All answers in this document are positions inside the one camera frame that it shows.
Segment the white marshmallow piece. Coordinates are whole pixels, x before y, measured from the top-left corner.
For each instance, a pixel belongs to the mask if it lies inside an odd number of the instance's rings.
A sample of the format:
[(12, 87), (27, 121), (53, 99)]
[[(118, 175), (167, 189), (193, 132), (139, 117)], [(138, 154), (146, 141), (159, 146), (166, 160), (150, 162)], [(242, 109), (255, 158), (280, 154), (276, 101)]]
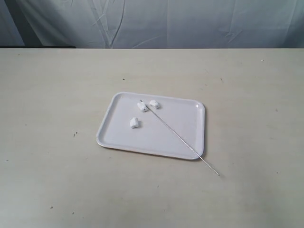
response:
[(154, 109), (159, 109), (160, 108), (160, 104), (156, 101), (156, 100), (151, 100), (149, 102), (149, 105), (154, 108)]
[(140, 127), (140, 121), (138, 120), (137, 117), (133, 117), (133, 118), (130, 120), (130, 127), (131, 127), (132, 129)]
[(137, 107), (139, 108), (139, 110), (141, 112), (147, 112), (148, 111), (148, 107), (146, 106), (146, 104), (144, 102), (138, 102)]

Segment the thin metal skewer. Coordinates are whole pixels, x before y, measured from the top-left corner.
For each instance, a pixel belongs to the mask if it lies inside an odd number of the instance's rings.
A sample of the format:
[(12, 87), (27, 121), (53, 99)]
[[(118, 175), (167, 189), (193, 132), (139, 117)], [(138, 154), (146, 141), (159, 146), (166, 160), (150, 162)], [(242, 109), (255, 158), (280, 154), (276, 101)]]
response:
[(154, 116), (161, 121), (183, 144), (185, 144), (200, 160), (202, 160), (217, 176), (220, 174), (207, 162), (205, 161), (181, 136), (179, 136), (163, 119), (161, 119), (143, 100), (140, 100), (148, 110), (154, 114)]

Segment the white rectangular plastic tray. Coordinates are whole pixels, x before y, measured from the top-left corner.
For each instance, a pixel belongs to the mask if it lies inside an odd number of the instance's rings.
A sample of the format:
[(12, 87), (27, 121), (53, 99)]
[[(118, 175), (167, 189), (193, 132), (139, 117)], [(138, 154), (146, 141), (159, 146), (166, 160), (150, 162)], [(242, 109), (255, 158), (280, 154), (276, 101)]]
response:
[[(141, 112), (137, 107), (140, 100), (143, 100), (200, 156), (203, 155), (205, 107), (202, 103), (190, 99), (131, 92), (120, 92), (113, 96), (96, 135), (99, 145), (186, 160), (198, 158), (150, 110)], [(156, 100), (160, 108), (152, 108), (149, 105), (151, 100)], [(140, 127), (130, 127), (130, 120), (133, 117), (138, 118)]]

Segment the grey-blue backdrop cloth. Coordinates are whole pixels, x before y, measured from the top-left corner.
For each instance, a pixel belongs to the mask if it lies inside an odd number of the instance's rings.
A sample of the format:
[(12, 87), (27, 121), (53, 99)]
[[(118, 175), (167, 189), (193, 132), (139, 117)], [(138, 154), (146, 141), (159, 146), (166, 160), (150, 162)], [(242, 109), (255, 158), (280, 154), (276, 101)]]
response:
[(0, 44), (302, 48), (301, 0), (3, 0)]

